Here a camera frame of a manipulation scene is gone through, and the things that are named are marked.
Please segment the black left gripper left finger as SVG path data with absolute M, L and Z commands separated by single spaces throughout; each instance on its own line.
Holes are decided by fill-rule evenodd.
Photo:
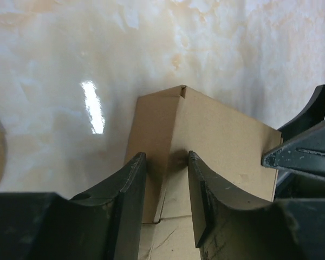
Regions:
M 137 259 L 146 165 L 137 153 L 72 199 L 0 193 L 0 259 Z

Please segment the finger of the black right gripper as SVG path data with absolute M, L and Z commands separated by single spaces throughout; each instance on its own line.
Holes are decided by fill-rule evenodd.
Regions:
M 303 133 L 325 119 L 325 84 L 315 88 L 305 107 L 292 120 L 280 127 L 283 142 Z
M 325 120 L 264 153 L 262 165 L 325 179 Z

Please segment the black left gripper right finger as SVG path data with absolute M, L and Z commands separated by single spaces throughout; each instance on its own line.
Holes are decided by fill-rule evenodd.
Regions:
M 325 198 L 269 202 L 188 153 L 194 241 L 202 259 L 325 259 Z

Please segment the brown cardboard box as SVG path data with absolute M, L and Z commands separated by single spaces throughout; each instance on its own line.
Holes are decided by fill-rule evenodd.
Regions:
M 139 259 L 200 259 L 187 174 L 189 151 L 223 178 L 272 201 L 277 171 L 262 154 L 281 133 L 184 85 L 137 99 L 126 159 L 146 153 L 147 183 Z

